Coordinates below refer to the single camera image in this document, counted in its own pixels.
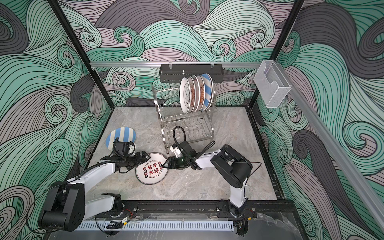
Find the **white plate red characters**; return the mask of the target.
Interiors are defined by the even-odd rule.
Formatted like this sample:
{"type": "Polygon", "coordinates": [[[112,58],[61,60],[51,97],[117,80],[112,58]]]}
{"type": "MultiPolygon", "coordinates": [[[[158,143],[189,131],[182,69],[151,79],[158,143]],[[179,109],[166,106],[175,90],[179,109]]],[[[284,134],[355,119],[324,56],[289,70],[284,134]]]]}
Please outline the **white plate red characters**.
{"type": "Polygon", "coordinates": [[[168,174],[169,169],[164,167],[167,158],[160,153],[150,153],[149,156],[147,162],[136,167],[136,177],[144,185],[155,185],[168,174]]]}

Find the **white plate green clover outline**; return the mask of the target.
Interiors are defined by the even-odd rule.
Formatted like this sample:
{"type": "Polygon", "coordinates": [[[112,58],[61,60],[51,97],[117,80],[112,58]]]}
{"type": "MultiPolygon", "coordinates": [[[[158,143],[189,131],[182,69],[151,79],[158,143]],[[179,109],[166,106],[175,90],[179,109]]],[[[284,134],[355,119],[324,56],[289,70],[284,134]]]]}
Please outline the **white plate green clover outline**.
{"type": "Polygon", "coordinates": [[[187,77],[184,77],[180,84],[180,105],[184,114],[187,114],[190,108],[191,89],[187,77]]]}

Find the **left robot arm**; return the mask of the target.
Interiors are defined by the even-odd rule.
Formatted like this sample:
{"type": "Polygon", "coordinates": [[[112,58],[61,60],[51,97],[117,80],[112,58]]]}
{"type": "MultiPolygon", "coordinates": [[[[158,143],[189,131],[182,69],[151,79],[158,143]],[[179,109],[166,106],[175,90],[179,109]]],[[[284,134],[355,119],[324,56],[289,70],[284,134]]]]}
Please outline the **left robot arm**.
{"type": "Polygon", "coordinates": [[[72,232],[83,220],[102,213],[119,217],[124,207],[121,195],[104,193],[97,199],[87,200],[87,192],[106,177],[128,173],[150,158],[146,151],[136,152],[133,142],[115,141],[112,152],[95,165],[74,178],[51,185],[38,217],[38,226],[72,232]]]}

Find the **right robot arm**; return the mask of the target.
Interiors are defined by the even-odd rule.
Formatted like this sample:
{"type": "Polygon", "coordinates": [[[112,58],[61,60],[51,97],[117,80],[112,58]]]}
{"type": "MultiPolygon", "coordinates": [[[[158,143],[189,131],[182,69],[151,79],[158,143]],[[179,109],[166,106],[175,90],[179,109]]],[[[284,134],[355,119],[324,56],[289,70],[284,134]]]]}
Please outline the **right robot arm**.
{"type": "Polygon", "coordinates": [[[215,168],[230,185],[229,212],[235,218],[243,216],[248,198],[245,188],[252,175],[253,165],[230,145],[208,153],[215,142],[211,142],[201,152],[196,152],[190,144],[183,142],[171,147],[173,156],[168,157],[163,167],[169,170],[203,170],[215,168]]]}

